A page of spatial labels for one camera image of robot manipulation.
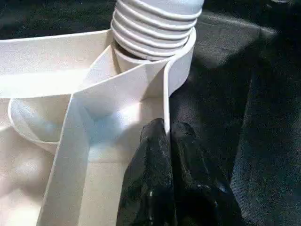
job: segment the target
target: black fabric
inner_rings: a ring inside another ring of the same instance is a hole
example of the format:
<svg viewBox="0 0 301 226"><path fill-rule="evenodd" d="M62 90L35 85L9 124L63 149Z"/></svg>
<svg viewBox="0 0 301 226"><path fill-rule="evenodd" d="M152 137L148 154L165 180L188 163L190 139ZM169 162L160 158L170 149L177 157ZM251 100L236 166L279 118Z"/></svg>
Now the black fabric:
<svg viewBox="0 0 301 226"><path fill-rule="evenodd" d="M0 1L0 39L107 29L114 4ZM171 121L192 126L232 177L250 225L301 224L298 5L299 0L206 0L190 76L170 98Z"/></svg>
<svg viewBox="0 0 301 226"><path fill-rule="evenodd" d="M193 129L179 122L171 131L178 225L245 225L228 180Z"/></svg>
<svg viewBox="0 0 301 226"><path fill-rule="evenodd" d="M144 126L125 172L116 225L243 226L228 180L193 129L175 123L171 138L172 149L163 119Z"/></svg>

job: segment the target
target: white plastic tray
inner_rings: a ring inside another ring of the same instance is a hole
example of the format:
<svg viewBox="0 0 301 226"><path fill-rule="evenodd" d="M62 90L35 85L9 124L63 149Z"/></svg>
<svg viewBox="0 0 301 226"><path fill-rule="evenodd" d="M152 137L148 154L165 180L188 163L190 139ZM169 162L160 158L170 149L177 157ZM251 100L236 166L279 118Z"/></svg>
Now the white plastic tray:
<svg viewBox="0 0 301 226"><path fill-rule="evenodd" d="M194 30L179 54L156 62L124 55L110 30L0 42L6 56L0 97L21 135L14 132L10 142L56 150L37 225L115 225L123 174L141 129L163 117L169 132L169 96L187 79L195 39ZM47 98L60 107L42 111ZM60 137L48 138L57 126ZM8 129L9 123L0 136ZM40 153L40 159L48 155Z"/></svg>

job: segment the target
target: plastic compartment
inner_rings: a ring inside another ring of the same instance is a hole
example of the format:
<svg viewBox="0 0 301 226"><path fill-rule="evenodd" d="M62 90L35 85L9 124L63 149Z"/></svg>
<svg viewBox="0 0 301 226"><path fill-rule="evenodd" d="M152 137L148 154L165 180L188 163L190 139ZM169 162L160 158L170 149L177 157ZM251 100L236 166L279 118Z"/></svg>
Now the plastic compartment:
<svg viewBox="0 0 301 226"><path fill-rule="evenodd" d="M8 117L20 136L55 154L70 95L11 99Z"/></svg>
<svg viewBox="0 0 301 226"><path fill-rule="evenodd" d="M111 42L110 31L0 40L0 98L75 92Z"/></svg>
<svg viewBox="0 0 301 226"><path fill-rule="evenodd" d="M11 193L7 186L0 189L8 191L4 196L6 201L16 198L18 206L15 211L4 212L1 218L10 222L18 214L26 213L28 218L22 215L19 219L31 225L36 222L42 206L37 222L40 226L114 225L123 173L139 144L142 126L154 118L164 117L166 132L169 132L168 97L188 76L186 69L190 66L195 39L193 30L176 56L156 62L132 58L116 48L110 31L1 41L7 56L1 64L8 65L0 69L0 78L4 81L0 84L2 105L8 107L8 99L4 101L4 97L13 98L14 107L10 109L14 110L10 112L17 114L11 114L11 121L23 137L32 141L19 136L8 121L4 130L0 130L4 138L0 147L5 150L1 153L9 158L0 159L6 169L4 178L12 178L10 172L18 175L16 170L21 173L12 181L14 185L21 181L15 192ZM36 54L28 57L30 52ZM175 68L175 74L166 72L169 62L173 62L169 70ZM86 71L70 77L65 73L77 69ZM70 84L59 83L63 77ZM55 101L50 104L52 98L65 98L64 110L57 111ZM42 110L44 104L49 107L48 113ZM66 115L62 117L64 114L59 112L64 112L66 106ZM56 119L60 125L62 118L61 133L59 130L41 132L47 129L47 123ZM58 141L46 191L52 157L35 145L41 146L40 141ZM28 153L28 158L23 158L26 155L22 153ZM3 180L0 183L11 184ZM25 191L31 185L39 189L36 202L34 196L23 193L22 185L26 185ZM8 207L5 200L0 202Z"/></svg>
<svg viewBox="0 0 301 226"><path fill-rule="evenodd" d="M111 46L122 73L71 97L39 226L115 224L123 174L141 129L164 117L169 132L168 98L189 74L195 39L193 30L178 55L157 62Z"/></svg>

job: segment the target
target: white plastic surface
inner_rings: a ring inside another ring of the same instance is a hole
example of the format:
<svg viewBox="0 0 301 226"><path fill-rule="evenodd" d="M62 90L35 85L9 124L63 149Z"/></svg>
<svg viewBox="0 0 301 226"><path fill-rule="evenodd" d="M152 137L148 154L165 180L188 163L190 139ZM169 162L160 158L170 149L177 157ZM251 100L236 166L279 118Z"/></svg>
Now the white plastic surface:
<svg viewBox="0 0 301 226"><path fill-rule="evenodd" d="M200 10L193 16L184 16L170 14L140 0L117 0L111 21L116 42L128 52L146 60L161 60L178 54L202 8L199 1L178 3L185 6L190 4L190 7L197 4Z"/></svg>
<svg viewBox="0 0 301 226"><path fill-rule="evenodd" d="M204 0L123 0L162 17L191 19L200 15Z"/></svg>
<svg viewBox="0 0 301 226"><path fill-rule="evenodd" d="M169 112L168 90L177 89L179 83L175 81L184 82L188 76L184 69L179 70L184 74L168 75L165 65L173 61L171 68L175 69L185 61L190 64L195 39L194 30L183 52L158 62L132 59L114 49L114 59L123 69L128 60L129 70L74 94L39 226L115 224L123 175L139 145L141 129ZM164 83L171 85L166 90L163 80L169 79L175 81Z"/></svg>
<svg viewBox="0 0 301 226"><path fill-rule="evenodd" d="M8 117L25 139L54 154L70 95L11 99Z"/></svg>
<svg viewBox="0 0 301 226"><path fill-rule="evenodd" d="M111 42L110 31L0 40L0 98L75 92Z"/></svg>

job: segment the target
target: black cloth background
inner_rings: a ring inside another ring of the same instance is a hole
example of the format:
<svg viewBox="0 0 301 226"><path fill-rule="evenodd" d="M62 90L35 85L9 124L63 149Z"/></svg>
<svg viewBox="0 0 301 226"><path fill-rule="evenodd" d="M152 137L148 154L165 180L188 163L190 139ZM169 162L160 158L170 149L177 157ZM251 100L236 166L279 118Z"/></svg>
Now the black cloth background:
<svg viewBox="0 0 301 226"><path fill-rule="evenodd" d="M110 26L114 0L0 1L0 39ZM301 225L299 3L206 0L172 122L190 124L250 225Z"/></svg>

